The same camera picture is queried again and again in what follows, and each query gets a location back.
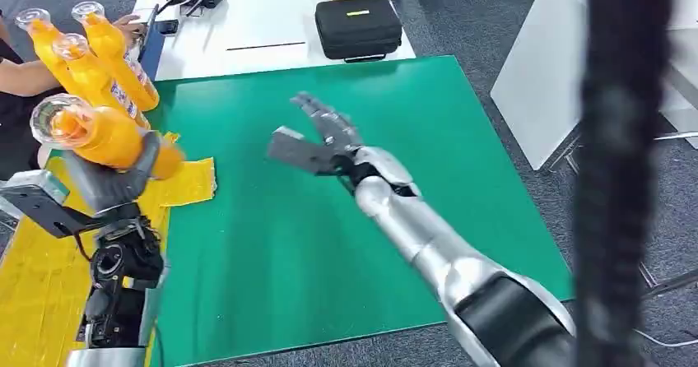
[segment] black cable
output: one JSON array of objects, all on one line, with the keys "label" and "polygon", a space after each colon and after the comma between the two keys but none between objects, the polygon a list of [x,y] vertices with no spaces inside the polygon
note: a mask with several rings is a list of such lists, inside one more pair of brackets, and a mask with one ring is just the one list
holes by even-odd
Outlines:
[{"label": "black cable", "polygon": [[80,239],[80,235],[73,234],[72,237],[75,238],[77,249],[80,250],[80,254],[82,255],[82,257],[84,257],[85,260],[87,260],[87,262],[91,262],[92,259],[89,256],[87,256],[87,252],[85,252],[85,247],[82,245],[82,239]]},{"label": "black cable", "polygon": [[656,174],[666,29],[672,0],[588,0],[575,191],[575,308],[579,367],[639,366],[644,257]]}]

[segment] bottle cap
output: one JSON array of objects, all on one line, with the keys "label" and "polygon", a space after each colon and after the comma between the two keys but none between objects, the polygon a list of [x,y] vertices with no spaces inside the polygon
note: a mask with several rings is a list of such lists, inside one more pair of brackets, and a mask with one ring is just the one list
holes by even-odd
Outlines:
[{"label": "bottle cap", "polygon": [[105,7],[95,1],[80,2],[72,7],[72,18],[83,25],[94,25],[103,21],[105,17]]},{"label": "bottle cap", "polygon": [[47,30],[51,26],[51,15],[45,9],[30,7],[15,17],[15,24],[28,33]]},{"label": "bottle cap", "polygon": [[94,119],[94,110],[80,97],[51,95],[31,112],[31,134],[53,149],[71,149],[85,144]]},{"label": "bottle cap", "polygon": [[54,41],[54,53],[64,60],[81,58],[88,51],[87,39],[80,34],[64,34]]}]

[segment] floor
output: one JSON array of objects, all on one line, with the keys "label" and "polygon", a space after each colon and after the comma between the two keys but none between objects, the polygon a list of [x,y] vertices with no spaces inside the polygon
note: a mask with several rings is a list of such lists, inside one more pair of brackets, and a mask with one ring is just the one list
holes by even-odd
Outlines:
[{"label": "floor", "polygon": [[[79,31],[69,10],[82,0],[0,0],[8,20],[27,7],[52,11],[54,23],[64,31]],[[128,13],[135,0],[99,0],[115,18]],[[479,96],[493,127],[499,133],[521,179],[537,204],[553,238],[571,265],[570,199],[574,176],[569,168],[536,173],[504,120],[489,98],[497,73],[514,42],[533,0],[393,0],[407,35],[419,56],[452,54]],[[11,28],[18,52],[33,58],[24,32]],[[698,246],[693,204],[698,199],[698,151],[686,142],[663,142],[658,147],[658,211],[649,244],[647,265],[658,280],[698,266]],[[0,226],[0,249],[8,234]],[[663,341],[688,341],[688,332],[698,332],[698,302],[695,286],[651,300],[644,306],[646,330]],[[663,348],[645,346],[649,358],[659,366],[695,364],[698,346]],[[207,366],[468,366],[471,365],[444,325],[407,332],[320,346],[300,351],[266,355],[247,360],[205,364]]]}]

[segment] label sticker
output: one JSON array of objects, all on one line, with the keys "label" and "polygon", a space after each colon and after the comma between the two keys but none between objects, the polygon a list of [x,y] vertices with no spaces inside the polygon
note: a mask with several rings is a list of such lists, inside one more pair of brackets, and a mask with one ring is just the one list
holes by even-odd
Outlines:
[{"label": "label sticker", "polygon": [[145,84],[146,80],[148,79],[148,75],[145,71],[143,71],[143,67],[141,67],[141,64],[138,62],[138,59],[131,57],[131,54],[128,51],[123,56],[123,59],[126,60],[126,64],[128,64],[128,67],[131,68],[133,73],[136,74],[138,81],[141,82],[142,85]]},{"label": "label sticker", "polygon": [[364,11],[356,11],[356,12],[348,12],[347,16],[359,16],[359,15],[368,15],[370,11],[368,9]]},{"label": "label sticker", "polygon": [[112,83],[109,92],[111,92],[111,95],[113,95],[114,98],[119,102],[119,104],[121,104],[121,106],[123,106],[126,109],[128,116],[130,116],[131,118],[136,118],[136,113],[138,112],[136,105],[134,105],[133,102],[131,102],[131,100],[128,98],[128,95],[126,95],[126,91],[124,91],[116,81]]}]

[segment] person's hand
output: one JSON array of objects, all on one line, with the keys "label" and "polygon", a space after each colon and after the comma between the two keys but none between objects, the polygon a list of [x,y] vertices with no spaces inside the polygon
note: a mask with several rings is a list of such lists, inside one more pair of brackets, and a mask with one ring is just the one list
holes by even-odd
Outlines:
[{"label": "person's hand", "polygon": [[145,26],[142,23],[129,24],[131,21],[138,20],[137,15],[126,15],[114,22],[114,27],[121,30],[123,36],[126,37],[126,45],[130,47],[133,42],[143,34]]}]

